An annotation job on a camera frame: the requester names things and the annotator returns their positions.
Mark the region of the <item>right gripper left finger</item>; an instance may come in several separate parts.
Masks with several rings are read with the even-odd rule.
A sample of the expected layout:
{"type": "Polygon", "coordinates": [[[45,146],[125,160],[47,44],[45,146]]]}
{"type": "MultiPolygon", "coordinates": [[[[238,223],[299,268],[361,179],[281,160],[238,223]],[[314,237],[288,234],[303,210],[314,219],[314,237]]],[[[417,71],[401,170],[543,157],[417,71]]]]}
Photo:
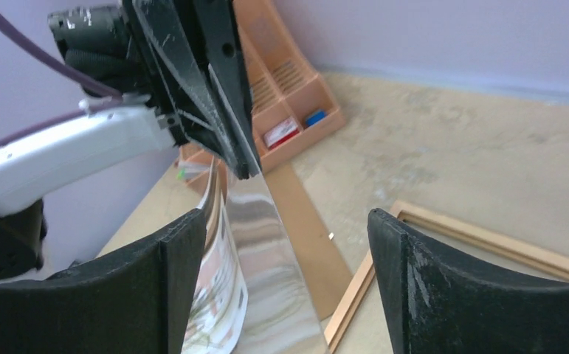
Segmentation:
{"type": "Polygon", "coordinates": [[[193,209],[46,280],[0,284],[0,353],[180,353],[205,238],[193,209]]]}

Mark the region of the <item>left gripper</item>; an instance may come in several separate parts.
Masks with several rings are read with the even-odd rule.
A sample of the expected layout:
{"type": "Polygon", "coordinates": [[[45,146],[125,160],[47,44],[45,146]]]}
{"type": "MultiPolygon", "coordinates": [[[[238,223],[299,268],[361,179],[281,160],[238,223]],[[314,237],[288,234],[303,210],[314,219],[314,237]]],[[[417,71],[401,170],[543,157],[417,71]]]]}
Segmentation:
{"type": "Polygon", "coordinates": [[[252,92],[231,1],[133,1],[50,13],[64,63],[171,123],[225,162],[236,178],[261,173],[252,138],[252,92]]]}

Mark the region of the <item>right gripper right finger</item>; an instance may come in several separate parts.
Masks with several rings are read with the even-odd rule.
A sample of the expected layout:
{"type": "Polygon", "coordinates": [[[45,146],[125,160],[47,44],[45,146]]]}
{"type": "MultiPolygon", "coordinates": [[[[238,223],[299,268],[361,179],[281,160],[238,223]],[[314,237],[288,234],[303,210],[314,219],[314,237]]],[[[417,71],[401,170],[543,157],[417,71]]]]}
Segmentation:
{"type": "Polygon", "coordinates": [[[368,215],[395,353],[569,353],[569,283],[488,263],[403,223],[368,215]]]}

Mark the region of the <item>brown wooden picture frame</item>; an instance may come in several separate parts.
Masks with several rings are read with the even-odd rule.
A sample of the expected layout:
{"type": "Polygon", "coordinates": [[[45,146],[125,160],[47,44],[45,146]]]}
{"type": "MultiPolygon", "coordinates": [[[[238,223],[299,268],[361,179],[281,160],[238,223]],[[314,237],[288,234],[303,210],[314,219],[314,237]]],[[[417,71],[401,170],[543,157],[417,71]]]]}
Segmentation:
{"type": "Polygon", "coordinates": [[[395,353],[569,353],[569,257],[395,202],[325,329],[335,352],[377,282],[395,353]]]}

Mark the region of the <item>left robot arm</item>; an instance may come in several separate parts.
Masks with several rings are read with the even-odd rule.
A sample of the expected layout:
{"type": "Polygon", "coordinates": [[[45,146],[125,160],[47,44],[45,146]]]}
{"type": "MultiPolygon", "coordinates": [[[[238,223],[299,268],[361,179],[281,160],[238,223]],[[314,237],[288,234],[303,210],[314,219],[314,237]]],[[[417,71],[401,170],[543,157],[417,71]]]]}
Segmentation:
{"type": "Polygon", "coordinates": [[[0,13],[0,32],[87,98],[0,138],[0,280],[42,267],[44,196],[108,167],[193,143],[240,180],[262,171],[231,1],[120,1],[48,24],[59,58],[0,13]]]}

